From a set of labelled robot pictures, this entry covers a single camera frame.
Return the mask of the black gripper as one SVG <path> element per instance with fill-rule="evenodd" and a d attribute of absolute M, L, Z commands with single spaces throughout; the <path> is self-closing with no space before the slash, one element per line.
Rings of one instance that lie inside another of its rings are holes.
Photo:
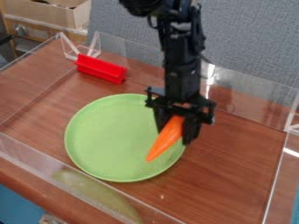
<path fill-rule="evenodd" d="M 146 92 L 145 105 L 154 110 L 158 132 L 162 132 L 171 116 L 185 116 L 182 143 L 189 145 L 201 134 L 202 124 L 213 125 L 215 123 L 217 103 L 201 94 L 195 94 L 185 101 L 177 101 L 166 96 L 162 87 L 149 87 Z"/>

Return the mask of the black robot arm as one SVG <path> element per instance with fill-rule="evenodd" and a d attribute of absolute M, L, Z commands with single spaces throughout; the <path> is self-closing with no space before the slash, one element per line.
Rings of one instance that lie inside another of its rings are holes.
<path fill-rule="evenodd" d="M 146 106 L 162 130 L 174 116 L 183 118 L 182 143 L 199 136 L 202 125 L 215 121 L 217 103 L 201 95 L 202 3 L 199 0 L 119 0 L 131 15 L 147 18 L 158 30 L 163 51 L 165 87 L 150 87 Z"/>

